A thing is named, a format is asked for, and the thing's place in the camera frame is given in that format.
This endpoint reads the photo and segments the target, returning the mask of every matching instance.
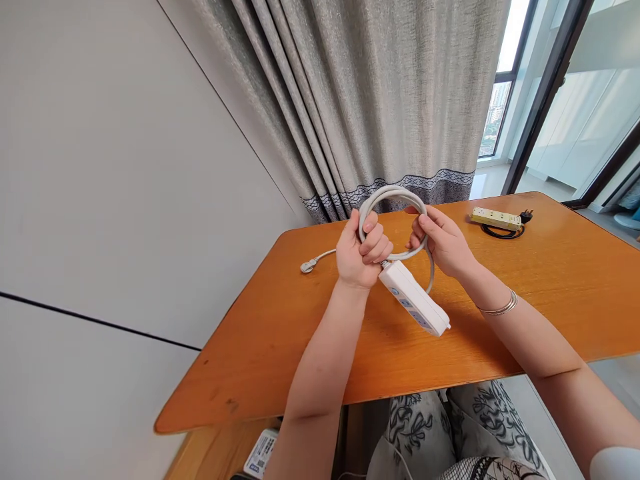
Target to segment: window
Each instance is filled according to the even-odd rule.
[[[491,157],[495,154],[502,130],[502,120],[511,98],[511,86],[520,67],[522,50],[529,33],[535,3],[535,0],[511,1],[478,158]]]

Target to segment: person's right hand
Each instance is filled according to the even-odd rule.
[[[405,212],[418,213],[415,207],[407,207]],[[426,233],[427,248],[444,274],[460,280],[464,272],[477,264],[460,228],[440,210],[427,205],[427,214],[417,217],[411,227],[413,232],[406,248],[417,248]]]

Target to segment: patterned curtain border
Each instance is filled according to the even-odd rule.
[[[328,221],[338,221],[347,218],[351,209],[360,208],[363,202],[371,196],[373,192],[385,185],[399,185],[404,187],[416,195],[418,195],[425,203],[442,203],[448,201],[466,200],[469,198],[471,184],[475,172],[463,173],[449,169],[441,169],[434,176],[427,178],[419,175],[405,175],[402,180],[388,183],[382,178],[377,178],[371,185],[359,185],[350,192],[338,192],[334,194],[327,193],[325,195],[315,195],[312,198],[302,200],[309,214],[318,223]],[[442,187],[441,182],[451,184],[456,195],[443,195],[436,193],[436,187]],[[396,211],[404,206],[401,201],[387,200],[379,204],[379,213],[384,211]]]

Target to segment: orange wooden tabletop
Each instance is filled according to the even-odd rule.
[[[468,221],[475,206],[533,209],[525,234],[501,240]],[[586,361],[640,351],[640,251],[542,193],[449,203],[476,258],[544,314]],[[395,251],[413,215],[380,216]],[[209,339],[155,424],[158,433],[281,415],[302,353],[337,279],[343,223],[284,232]],[[426,286],[429,261],[404,262]],[[358,403],[522,372],[456,280],[438,268],[431,297],[449,314],[442,338],[426,334],[380,282],[369,296],[344,402]]]

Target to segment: electrical cord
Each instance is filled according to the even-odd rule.
[[[420,199],[420,197],[418,197],[413,192],[407,190],[406,188],[400,187],[398,185],[386,185],[384,187],[378,188],[378,190],[373,192],[373,194],[371,194],[371,196],[368,199],[366,199],[365,202],[360,207],[360,223],[358,225],[358,234],[360,236],[360,241],[364,242],[364,240],[367,238],[367,234],[364,232],[363,228],[365,225],[365,220],[371,213],[371,210],[373,210],[374,206],[376,206],[378,202],[390,197],[400,197],[406,203],[413,205],[416,208],[416,210],[418,210],[418,212],[424,213],[425,215],[427,214],[427,208],[425,204],[422,202],[422,200]],[[429,293],[431,291],[431,288],[433,287],[433,276],[435,274],[435,264],[433,263],[431,252],[429,251],[428,248],[425,247],[427,244],[427,240],[428,240],[428,237],[427,237],[427,234],[425,234],[425,237],[422,239],[422,242],[420,242],[420,245],[418,245],[416,248],[408,250],[404,253],[392,253],[390,254],[390,256],[388,256],[387,260],[388,261],[406,260],[414,256],[420,250],[424,249],[427,252],[427,255],[429,256],[429,263],[430,263],[431,274],[429,276],[429,285],[427,286],[427,289],[426,289],[426,292]],[[314,266],[318,263],[318,260],[334,252],[335,252],[335,249],[329,250],[324,252],[321,255],[318,255],[316,258],[312,258],[308,262],[304,262],[300,266],[300,270],[302,271],[302,273],[310,273],[313,270]]]
[[[507,229],[502,229],[500,227],[490,227],[488,226],[486,223],[483,223],[482,225],[480,225],[480,228],[482,228],[482,231],[492,237],[495,238],[502,238],[504,240],[510,240],[510,239],[514,239],[514,238],[518,238],[520,236],[522,236],[522,234],[525,232],[525,226],[522,225],[522,227],[520,227],[520,230],[516,230],[516,231],[512,231],[512,230],[507,230]],[[498,229],[498,230],[502,230],[502,231],[507,231],[509,233],[496,233],[493,230],[491,230],[492,228]]]
[[[384,438],[384,440],[387,441],[388,444],[390,444],[390,446],[393,447],[393,449],[395,450],[395,452],[398,454],[398,456],[400,457],[400,460],[402,460],[402,463],[405,466],[405,470],[407,471],[407,475],[409,476],[409,480],[413,480],[413,477],[411,476],[411,471],[409,470],[409,466],[407,465],[407,461],[405,460],[405,458],[402,456],[402,453],[400,453],[400,450],[398,450],[398,448],[392,444],[388,438],[386,436],[382,436],[382,438]],[[338,477],[338,480],[341,480],[342,477],[344,477],[345,475],[350,475],[352,477],[358,477],[358,478],[366,478],[367,474],[366,473],[352,473],[352,472],[342,472],[340,474],[340,476]]]
[[[480,225],[480,228],[482,228],[482,231],[484,233],[494,238],[499,238],[502,240],[511,240],[511,239],[516,239],[518,237],[521,237],[522,234],[524,234],[525,223],[530,222],[532,218],[533,218],[533,210],[524,210],[524,212],[520,214],[520,222],[522,222],[522,226],[520,227],[520,229],[516,231],[504,229],[500,227],[494,227],[492,225],[487,225],[486,223],[483,223],[482,225]],[[498,229],[498,230],[506,231],[508,233],[498,233],[491,229]]]

